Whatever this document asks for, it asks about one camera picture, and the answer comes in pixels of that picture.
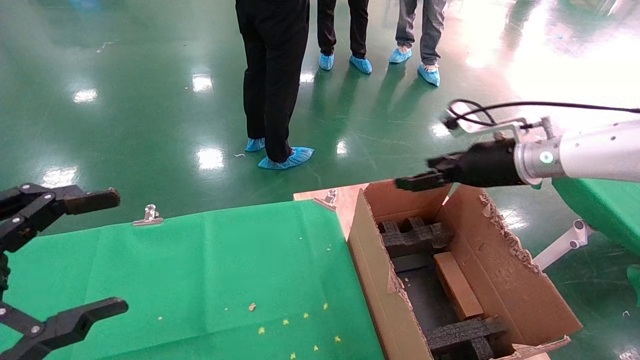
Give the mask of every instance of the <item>gray pants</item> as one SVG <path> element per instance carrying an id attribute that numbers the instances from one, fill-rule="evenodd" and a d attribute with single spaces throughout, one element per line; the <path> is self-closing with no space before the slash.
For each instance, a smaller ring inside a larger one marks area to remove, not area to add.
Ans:
<path id="1" fill-rule="evenodd" d="M 420 37 L 420 57 L 425 65 L 435 65 L 440 59 L 436 46 L 444 30 L 444 7 L 447 0 L 423 0 L 422 37 Z M 396 29 L 398 46 L 411 47 L 415 42 L 413 21 L 418 0 L 400 0 L 400 16 Z"/>

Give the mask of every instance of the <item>epoxy floor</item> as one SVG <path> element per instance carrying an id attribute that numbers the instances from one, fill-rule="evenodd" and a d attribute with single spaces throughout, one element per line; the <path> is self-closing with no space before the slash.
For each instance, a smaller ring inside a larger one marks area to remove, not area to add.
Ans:
<path id="1" fill-rule="evenodd" d="M 316 152 L 302 167 L 273 172 L 257 168 L 263 154 L 236 156 L 246 143 L 245 62 L 233 1 L 3 0 L 0 188 L 120 191 L 119 208 L 63 218 L 48 231 L 59 233 L 137 220 L 149 203 L 174 217 L 415 174 L 425 158 L 478 140 L 454 139 L 440 125 L 454 98 L 638 107 L 640 6 L 618 0 L 605 16 L 590 3 L 452 0 L 435 89 L 417 79 L 417 55 L 387 62 L 397 0 L 369 6 L 373 74 L 349 68 L 346 0 L 336 9 L 335 67 L 318 70 L 312 1 L 291 144 Z M 502 115 L 522 111 L 567 128 L 625 117 L 533 108 Z M 534 255 L 577 218 L 550 183 L 490 194 Z M 640 311 L 625 276 L 632 263 L 640 258 L 597 234 L 548 269 L 585 325 L 553 359 L 640 359 Z"/>

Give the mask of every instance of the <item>black pants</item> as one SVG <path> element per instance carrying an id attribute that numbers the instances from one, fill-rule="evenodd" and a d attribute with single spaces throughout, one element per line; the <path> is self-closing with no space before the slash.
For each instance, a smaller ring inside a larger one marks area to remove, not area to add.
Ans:
<path id="1" fill-rule="evenodd" d="M 333 28 L 335 2 L 336 0 L 318 0 L 318 45 L 320 45 L 320 52 L 325 55 L 333 54 L 335 46 L 335 30 Z M 364 59 L 367 54 L 368 6 L 369 0 L 349 0 L 351 53 L 360 59 Z"/>
<path id="2" fill-rule="evenodd" d="M 298 98 L 309 34 L 309 0 L 236 0 L 247 69 L 247 135 L 265 138 L 267 156 L 289 158 L 289 121 Z"/>

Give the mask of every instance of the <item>leg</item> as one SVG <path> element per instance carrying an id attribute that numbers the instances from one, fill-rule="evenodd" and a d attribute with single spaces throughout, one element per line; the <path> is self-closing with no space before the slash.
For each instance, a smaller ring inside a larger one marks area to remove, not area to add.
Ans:
<path id="1" fill-rule="evenodd" d="M 369 23 L 369 0 L 349 0 L 351 14 L 351 54 L 358 59 L 364 59 L 367 54 L 367 25 Z"/>
<path id="2" fill-rule="evenodd" d="M 436 65 L 440 55 L 436 47 L 444 30 L 444 7 L 447 0 L 424 0 L 422 5 L 422 38 L 420 55 L 425 65 Z"/>
<path id="3" fill-rule="evenodd" d="M 300 85 L 302 59 L 309 32 L 309 1 L 268 3 L 275 12 L 265 13 L 259 26 L 267 45 L 266 68 L 266 148 L 277 163 L 291 155 L 289 121 Z"/>
<path id="4" fill-rule="evenodd" d="M 236 13 L 247 64 L 243 90 L 247 135 L 249 139 L 264 138 L 266 46 L 250 20 L 244 1 L 236 3 Z"/>
<path id="5" fill-rule="evenodd" d="M 406 46 L 410 48 L 415 42 L 413 22 L 415 20 L 415 10 L 417 7 L 417 0 L 400 0 L 400 15 L 398 17 L 398 25 L 396 28 L 396 42 L 398 46 Z"/>
<path id="6" fill-rule="evenodd" d="M 335 46 L 333 13 L 336 0 L 318 0 L 318 45 L 320 52 L 329 56 Z"/>

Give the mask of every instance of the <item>person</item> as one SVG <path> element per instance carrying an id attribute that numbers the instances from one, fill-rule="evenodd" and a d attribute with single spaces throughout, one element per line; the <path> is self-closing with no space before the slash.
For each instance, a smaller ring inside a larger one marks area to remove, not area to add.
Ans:
<path id="1" fill-rule="evenodd" d="M 246 151 L 266 147 L 262 168 L 283 170 L 309 160 L 313 149 L 289 146 L 309 32 L 309 0 L 236 0 L 244 40 Z"/>
<path id="2" fill-rule="evenodd" d="M 318 63 L 321 69 L 333 68 L 333 48 L 335 47 L 335 29 L 333 18 L 336 0 L 318 0 L 318 45 L 320 46 L 320 59 Z M 371 62 L 366 58 L 367 54 L 367 24 L 369 13 L 367 7 L 369 0 L 349 0 L 349 12 L 351 13 L 351 57 L 349 62 L 364 74 L 373 71 Z"/>
<path id="3" fill-rule="evenodd" d="M 447 0 L 424 0 L 422 4 L 422 36 L 420 38 L 420 57 L 418 73 L 422 78 L 435 86 L 440 86 L 438 60 L 440 55 L 436 47 L 444 30 L 444 7 Z M 396 28 L 397 49 L 389 58 L 390 63 L 402 63 L 412 55 L 415 42 L 413 21 L 415 20 L 417 0 L 400 0 L 400 15 Z"/>

